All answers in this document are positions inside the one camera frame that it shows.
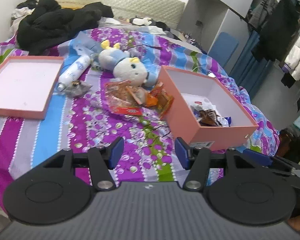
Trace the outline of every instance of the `black circular disc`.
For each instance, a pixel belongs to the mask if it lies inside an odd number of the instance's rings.
[[[60,169],[29,172],[10,184],[3,196],[8,214],[23,223],[60,223],[80,213],[90,187]]]
[[[262,169],[239,169],[217,180],[208,199],[221,216],[251,226],[288,219],[296,204],[293,188]]]

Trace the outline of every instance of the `gray ribbed surface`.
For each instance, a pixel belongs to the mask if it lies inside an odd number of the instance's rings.
[[[0,240],[32,239],[295,240],[300,235],[285,223],[251,228],[229,222],[199,193],[183,191],[176,182],[123,182],[113,192],[98,193],[87,210],[67,222],[46,227],[13,222],[0,233]]]

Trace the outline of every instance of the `floral bedspread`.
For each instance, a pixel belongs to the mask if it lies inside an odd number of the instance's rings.
[[[251,148],[265,155],[275,154],[279,144],[278,131],[251,104],[246,90],[238,87],[211,57],[152,34],[114,28],[97,28],[85,33],[96,41],[109,39],[111,45],[120,42],[123,50],[128,49],[133,56],[139,57],[153,73],[158,73],[161,65],[204,74],[213,72],[259,125],[238,150]],[[27,55],[26,51],[16,48],[15,37],[0,44],[0,56],[7,49],[12,49],[10,55]],[[46,55],[65,57],[62,71],[79,57],[72,41],[47,50]],[[75,99],[55,92],[45,120],[0,117],[1,206],[3,192],[9,183],[59,150],[71,147],[74,153],[87,152],[94,146],[109,145],[117,136],[125,139],[122,157],[115,170],[110,171],[117,185],[127,180],[177,180],[183,184],[188,171],[182,169],[174,154],[173,134],[166,122],[159,120],[156,112],[143,108],[143,116],[135,117],[116,115],[107,110],[104,84],[112,77],[110,72],[88,68],[81,80],[93,85],[91,91],[83,98]],[[208,183],[218,179],[222,173],[220,169],[211,169]],[[89,169],[76,169],[76,176],[91,183]]]

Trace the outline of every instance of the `white label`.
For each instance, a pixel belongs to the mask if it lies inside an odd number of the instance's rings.
[[[196,142],[196,143],[190,143],[190,147],[193,147],[193,148],[203,148],[203,147],[205,147],[205,148],[210,148],[211,147],[211,145],[214,143],[214,141],[213,142]]]

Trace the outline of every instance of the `bottle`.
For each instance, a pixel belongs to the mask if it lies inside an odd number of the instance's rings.
[[[58,90],[62,91],[68,87],[72,81],[78,80],[82,73],[91,64],[91,58],[88,55],[79,57],[60,77]]]

